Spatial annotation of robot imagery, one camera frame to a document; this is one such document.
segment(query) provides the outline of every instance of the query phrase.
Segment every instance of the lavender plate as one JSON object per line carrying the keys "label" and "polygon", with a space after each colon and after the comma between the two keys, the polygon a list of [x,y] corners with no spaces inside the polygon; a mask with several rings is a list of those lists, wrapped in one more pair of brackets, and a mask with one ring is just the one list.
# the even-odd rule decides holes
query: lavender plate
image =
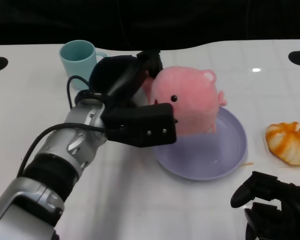
{"label": "lavender plate", "polygon": [[233,172],[247,157],[247,135],[240,121],[220,107],[216,133],[178,137],[171,145],[154,147],[158,162],[190,180],[212,180]]}

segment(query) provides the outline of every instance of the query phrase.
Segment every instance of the stuffed animal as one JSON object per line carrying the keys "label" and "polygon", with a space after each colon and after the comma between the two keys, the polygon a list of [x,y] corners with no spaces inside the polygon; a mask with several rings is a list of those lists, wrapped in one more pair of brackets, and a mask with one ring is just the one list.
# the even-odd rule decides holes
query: stuffed animal
{"label": "stuffed animal", "polygon": [[171,66],[148,77],[142,85],[149,104],[173,106],[176,134],[186,136],[216,131],[219,107],[225,106],[224,92],[217,92],[216,74],[212,70]]}

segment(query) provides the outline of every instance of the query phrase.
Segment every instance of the white tabletop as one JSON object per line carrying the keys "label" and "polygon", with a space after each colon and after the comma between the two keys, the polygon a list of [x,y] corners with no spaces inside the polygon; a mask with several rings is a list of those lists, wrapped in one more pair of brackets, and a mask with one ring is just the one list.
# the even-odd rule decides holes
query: white tabletop
{"label": "white tabletop", "polygon": [[[9,60],[0,71],[0,195],[35,137],[69,112],[60,47],[0,46],[0,57]],[[300,185],[300,167],[276,159],[264,141],[268,125],[300,122],[300,66],[288,59],[298,50],[300,40],[263,40],[163,51],[164,67],[216,72],[226,108],[246,130],[246,162],[253,164],[222,179],[191,182],[163,170],[151,148],[107,142],[66,201],[56,226],[61,240],[244,240],[243,208],[232,209],[230,199],[252,171]]]}

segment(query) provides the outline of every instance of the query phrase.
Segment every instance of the ceramic mug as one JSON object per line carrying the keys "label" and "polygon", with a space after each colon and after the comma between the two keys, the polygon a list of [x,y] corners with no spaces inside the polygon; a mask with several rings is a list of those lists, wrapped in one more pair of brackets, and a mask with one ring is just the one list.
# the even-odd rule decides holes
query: ceramic mug
{"label": "ceramic mug", "polygon": [[[107,57],[104,52],[96,52],[95,46],[85,40],[74,40],[66,43],[59,51],[59,56],[68,75],[77,75],[89,81],[90,75],[97,64],[97,57]],[[76,89],[84,90],[89,87],[79,79],[73,79]]]}

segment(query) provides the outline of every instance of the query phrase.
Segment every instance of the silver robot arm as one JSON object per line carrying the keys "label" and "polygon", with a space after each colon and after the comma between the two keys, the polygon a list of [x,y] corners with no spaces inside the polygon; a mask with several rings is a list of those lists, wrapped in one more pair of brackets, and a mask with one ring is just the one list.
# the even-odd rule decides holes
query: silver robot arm
{"label": "silver robot arm", "polygon": [[[71,110],[65,123],[37,137],[17,178],[0,197],[0,240],[58,240],[54,227],[65,210],[65,201],[106,140],[140,148],[177,140],[171,104],[136,107],[130,102],[147,73],[155,78],[162,70],[159,52],[105,57],[95,66],[89,82],[80,76],[69,78]],[[85,82],[89,90],[78,93],[72,108],[69,86],[75,78]],[[36,144],[51,131],[26,166]]]}
{"label": "silver robot arm", "polygon": [[[65,122],[103,128],[100,116],[104,109],[97,100],[79,104]],[[14,179],[0,197],[0,240],[59,239],[54,227],[65,210],[64,202],[106,140],[104,133],[79,128],[52,132],[24,175]],[[47,165],[49,161],[60,164],[53,169]],[[54,172],[60,174],[62,170],[70,173],[58,179]]]}

